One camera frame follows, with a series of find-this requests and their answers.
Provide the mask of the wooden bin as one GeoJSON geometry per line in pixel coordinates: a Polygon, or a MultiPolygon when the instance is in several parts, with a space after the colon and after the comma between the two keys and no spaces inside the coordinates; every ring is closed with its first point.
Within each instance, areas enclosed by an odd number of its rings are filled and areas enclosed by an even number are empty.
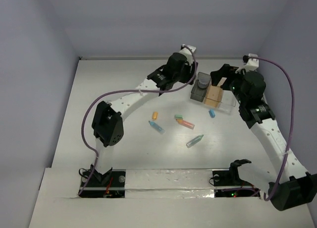
{"type": "Polygon", "coordinates": [[[205,98],[203,100],[203,103],[206,106],[209,106],[215,109],[220,108],[222,97],[223,97],[223,89],[221,88],[221,86],[223,85],[225,80],[226,80],[225,77],[221,78],[221,80],[216,86],[213,86],[212,83],[210,82],[205,98]]]}

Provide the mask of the clear plastic bin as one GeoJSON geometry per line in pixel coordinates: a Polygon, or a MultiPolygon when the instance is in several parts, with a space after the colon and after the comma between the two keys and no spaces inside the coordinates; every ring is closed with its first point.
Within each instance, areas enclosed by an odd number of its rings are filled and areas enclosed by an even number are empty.
{"type": "Polygon", "coordinates": [[[236,106],[236,98],[231,91],[222,91],[221,99],[216,107],[218,111],[231,114],[236,106]]]}

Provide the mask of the small blue eraser cap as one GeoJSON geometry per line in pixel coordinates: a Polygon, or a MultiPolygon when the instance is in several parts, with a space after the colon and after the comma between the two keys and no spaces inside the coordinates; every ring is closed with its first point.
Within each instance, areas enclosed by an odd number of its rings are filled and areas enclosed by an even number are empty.
{"type": "Polygon", "coordinates": [[[209,110],[209,114],[210,114],[211,118],[215,118],[215,112],[213,109],[209,110]]]}

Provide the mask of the green eraser cap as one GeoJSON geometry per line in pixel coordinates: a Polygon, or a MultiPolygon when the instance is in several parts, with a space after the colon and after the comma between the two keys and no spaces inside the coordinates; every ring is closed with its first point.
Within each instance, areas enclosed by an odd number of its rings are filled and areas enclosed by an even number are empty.
{"type": "Polygon", "coordinates": [[[174,118],[175,119],[183,119],[183,116],[181,114],[175,114],[174,118]]]}

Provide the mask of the orange eraser cap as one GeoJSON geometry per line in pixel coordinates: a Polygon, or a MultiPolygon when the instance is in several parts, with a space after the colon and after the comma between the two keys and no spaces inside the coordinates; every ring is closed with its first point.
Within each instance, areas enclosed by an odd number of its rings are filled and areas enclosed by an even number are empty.
{"type": "Polygon", "coordinates": [[[157,118],[158,118],[158,112],[153,112],[152,120],[157,120],[157,118]]]}

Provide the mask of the orange pencil-shaped case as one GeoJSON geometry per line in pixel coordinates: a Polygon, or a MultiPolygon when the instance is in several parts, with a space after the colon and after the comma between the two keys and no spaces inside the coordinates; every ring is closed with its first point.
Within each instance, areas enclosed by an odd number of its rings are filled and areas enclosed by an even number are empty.
{"type": "Polygon", "coordinates": [[[186,127],[186,128],[189,128],[189,129],[194,129],[194,128],[195,128],[195,125],[194,125],[194,124],[192,124],[192,123],[190,123],[190,122],[188,122],[188,121],[185,121],[185,120],[183,120],[183,119],[177,119],[176,121],[177,121],[177,123],[178,123],[179,125],[184,126],[184,127],[186,127]]]}

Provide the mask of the dark grey plastic bin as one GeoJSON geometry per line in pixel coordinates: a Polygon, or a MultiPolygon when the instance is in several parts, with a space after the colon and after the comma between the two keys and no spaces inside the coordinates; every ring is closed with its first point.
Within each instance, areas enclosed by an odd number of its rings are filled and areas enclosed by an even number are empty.
{"type": "Polygon", "coordinates": [[[190,99],[198,101],[198,102],[203,102],[207,89],[201,89],[198,87],[198,76],[195,80],[194,86],[191,90],[191,95],[190,95],[190,99]]]}

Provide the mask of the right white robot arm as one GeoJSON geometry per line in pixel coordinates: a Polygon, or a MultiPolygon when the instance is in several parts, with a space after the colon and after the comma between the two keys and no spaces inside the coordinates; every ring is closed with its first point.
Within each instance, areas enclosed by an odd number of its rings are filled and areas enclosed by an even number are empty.
{"type": "Polygon", "coordinates": [[[277,173],[273,176],[260,170],[247,159],[235,160],[228,174],[220,175],[215,181],[215,186],[221,181],[228,186],[252,184],[264,192],[279,211],[312,202],[317,194],[317,176],[309,173],[287,148],[273,111],[263,100],[264,77],[255,70],[247,71],[228,64],[210,75],[213,86],[225,79],[221,88],[231,91],[237,99],[242,120],[262,144],[277,173]]]}

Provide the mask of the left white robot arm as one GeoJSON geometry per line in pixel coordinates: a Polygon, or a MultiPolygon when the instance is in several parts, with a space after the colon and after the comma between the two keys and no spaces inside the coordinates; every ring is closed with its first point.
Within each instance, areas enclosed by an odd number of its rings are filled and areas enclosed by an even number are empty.
{"type": "Polygon", "coordinates": [[[175,83],[192,83],[197,70],[195,50],[192,46],[183,47],[179,52],[173,53],[165,65],[150,73],[135,89],[122,90],[122,96],[110,103],[98,103],[92,122],[98,152],[92,179],[97,185],[104,186],[109,182],[114,146],[123,138],[123,123],[127,117],[146,102],[166,92],[173,92],[175,83]]]}

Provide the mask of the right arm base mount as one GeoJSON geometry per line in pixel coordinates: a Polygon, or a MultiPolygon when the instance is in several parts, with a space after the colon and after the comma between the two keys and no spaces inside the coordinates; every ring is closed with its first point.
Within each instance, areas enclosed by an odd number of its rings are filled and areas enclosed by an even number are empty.
{"type": "Polygon", "coordinates": [[[247,159],[235,160],[228,169],[213,170],[209,184],[214,187],[215,198],[260,198],[260,190],[239,177],[238,168],[250,163],[251,161],[247,159]]]}

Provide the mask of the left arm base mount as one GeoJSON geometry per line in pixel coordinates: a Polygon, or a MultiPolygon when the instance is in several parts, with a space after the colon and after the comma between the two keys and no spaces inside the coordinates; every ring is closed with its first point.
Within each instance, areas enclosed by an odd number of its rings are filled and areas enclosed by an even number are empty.
{"type": "Polygon", "coordinates": [[[80,168],[78,173],[81,176],[79,188],[79,197],[81,198],[124,198],[125,197],[125,179],[126,170],[114,170],[111,168],[106,173],[102,174],[94,171],[88,181],[91,173],[90,168],[80,168]]]}

